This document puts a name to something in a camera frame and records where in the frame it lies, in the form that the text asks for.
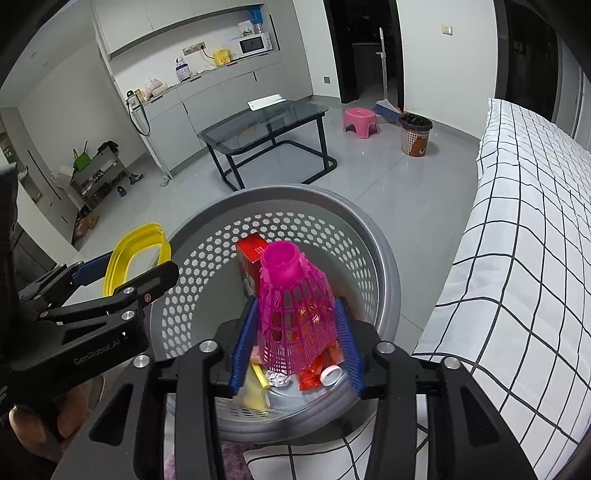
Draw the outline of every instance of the ceiling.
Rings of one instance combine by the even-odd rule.
[[[0,88],[0,107],[18,106],[46,75],[94,37],[90,0],[71,0],[22,52]]]

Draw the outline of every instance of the cardboard box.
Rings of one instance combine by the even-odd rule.
[[[247,297],[258,298],[261,288],[261,256],[269,244],[258,233],[252,233],[236,242],[236,257]]]

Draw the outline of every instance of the gray plastic basket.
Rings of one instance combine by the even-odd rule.
[[[346,297],[356,318],[394,341],[400,281],[388,241],[353,203],[305,185],[241,190],[209,206],[170,238],[177,285],[152,304],[150,334],[156,359],[182,355],[212,338],[218,325],[240,316],[246,302],[234,243],[252,232],[297,242],[323,270],[335,297]],[[278,442],[313,432],[345,414],[357,400],[344,379],[301,393],[269,391],[271,410],[217,399],[220,436],[235,442]]]

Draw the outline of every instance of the blue gripper pad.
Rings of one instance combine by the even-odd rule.
[[[254,344],[256,331],[258,330],[259,320],[259,300],[252,302],[251,309],[246,315],[244,327],[240,332],[240,337],[236,343],[236,348],[232,354],[232,373],[230,375],[230,391],[232,395],[237,395],[238,389],[244,383],[246,369],[250,364],[252,345]]]
[[[361,397],[365,391],[365,380],[363,379],[363,360],[359,354],[359,351],[357,350],[353,333],[349,327],[347,312],[340,299],[337,299],[335,302],[335,325],[339,346],[343,351],[343,356],[345,357],[345,370],[347,370],[349,383],[357,395]]]

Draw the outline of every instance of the pink badminton shuttlecock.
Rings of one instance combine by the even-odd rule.
[[[336,340],[335,298],[326,275],[286,241],[261,257],[258,347],[268,369],[285,375],[306,370]]]

